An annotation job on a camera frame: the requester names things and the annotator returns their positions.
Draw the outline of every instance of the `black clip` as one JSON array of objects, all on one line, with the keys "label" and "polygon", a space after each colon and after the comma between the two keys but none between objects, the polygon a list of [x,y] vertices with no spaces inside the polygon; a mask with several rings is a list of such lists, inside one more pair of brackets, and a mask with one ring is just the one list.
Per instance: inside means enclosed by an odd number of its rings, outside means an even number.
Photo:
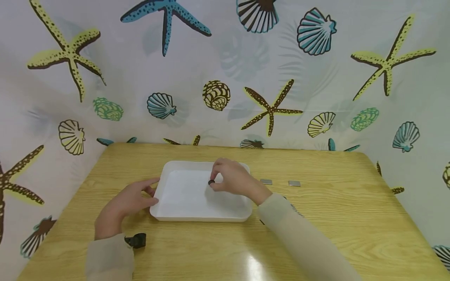
[{"label": "black clip", "polygon": [[134,249],[139,249],[145,247],[145,240],[147,238],[147,234],[138,233],[133,237],[125,237],[125,242],[133,247]]}]

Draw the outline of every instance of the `patterned backdrop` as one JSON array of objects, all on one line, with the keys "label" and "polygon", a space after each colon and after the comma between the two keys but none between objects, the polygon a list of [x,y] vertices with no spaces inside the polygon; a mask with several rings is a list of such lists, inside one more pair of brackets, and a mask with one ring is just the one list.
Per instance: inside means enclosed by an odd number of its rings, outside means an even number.
[{"label": "patterned backdrop", "polygon": [[0,272],[113,142],[356,151],[450,270],[446,0],[0,3]]}]

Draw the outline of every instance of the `wooden table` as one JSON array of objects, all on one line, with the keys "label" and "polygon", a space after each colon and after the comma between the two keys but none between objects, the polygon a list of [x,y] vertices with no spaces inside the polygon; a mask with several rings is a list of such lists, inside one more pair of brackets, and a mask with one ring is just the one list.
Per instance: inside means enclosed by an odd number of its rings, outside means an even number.
[{"label": "wooden table", "polygon": [[[86,248],[102,207],[127,184],[157,177],[170,160],[228,157],[292,204],[338,247],[365,281],[448,280],[422,234],[362,153],[241,149],[168,144],[110,145],[63,211],[19,281],[84,280]],[[301,187],[288,186],[301,181]],[[127,218],[128,236],[147,233],[135,251],[134,280],[306,280],[256,210],[245,223],[158,222]]]}]

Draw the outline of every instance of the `sleeve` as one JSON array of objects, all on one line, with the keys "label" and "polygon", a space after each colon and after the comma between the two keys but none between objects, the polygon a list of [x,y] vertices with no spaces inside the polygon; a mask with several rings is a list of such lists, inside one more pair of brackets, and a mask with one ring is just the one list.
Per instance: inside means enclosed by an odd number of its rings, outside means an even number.
[{"label": "sleeve", "polygon": [[336,246],[281,195],[272,194],[258,214],[311,280],[362,280]]},{"label": "sleeve", "polygon": [[125,234],[89,243],[86,258],[87,281],[131,281],[134,270],[133,249]]}]

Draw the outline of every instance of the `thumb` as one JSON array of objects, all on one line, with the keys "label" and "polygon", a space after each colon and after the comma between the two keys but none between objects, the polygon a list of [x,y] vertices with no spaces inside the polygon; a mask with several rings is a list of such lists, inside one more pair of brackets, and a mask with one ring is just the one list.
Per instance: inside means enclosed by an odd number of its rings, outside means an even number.
[{"label": "thumb", "polygon": [[159,202],[158,198],[142,198],[142,208],[155,206]]},{"label": "thumb", "polygon": [[225,191],[224,183],[211,183],[209,185],[214,191]]}]

